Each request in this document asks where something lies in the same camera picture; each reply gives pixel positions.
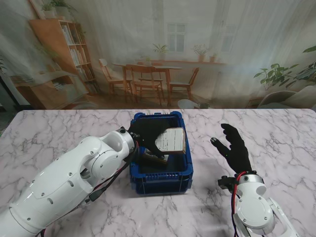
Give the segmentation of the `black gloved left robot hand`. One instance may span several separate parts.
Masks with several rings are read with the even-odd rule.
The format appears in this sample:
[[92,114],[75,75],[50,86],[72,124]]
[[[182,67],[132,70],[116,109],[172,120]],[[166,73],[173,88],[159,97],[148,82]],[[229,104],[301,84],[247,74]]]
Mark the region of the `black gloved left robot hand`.
[[137,141],[140,146],[147,148],[153,155],[160,158],[163,156],[163,153],[156,146],[155,141],[170,127],[167,119],[141,118],[136,120],[128,131],[138,135]]

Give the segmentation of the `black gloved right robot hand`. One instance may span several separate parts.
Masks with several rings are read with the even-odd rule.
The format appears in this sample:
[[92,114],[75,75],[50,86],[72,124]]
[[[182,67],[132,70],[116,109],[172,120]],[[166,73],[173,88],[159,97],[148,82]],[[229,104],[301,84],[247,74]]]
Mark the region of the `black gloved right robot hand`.
[[223,128],[223,133],[226,135],[226,140],[230,143],[230,147],[226,147],[215,137],[210,139],[211,144],[226,159],[229,167],[235,173],[252,171],[248,150],[238,130],[227,123],[222,123],[221,127]]

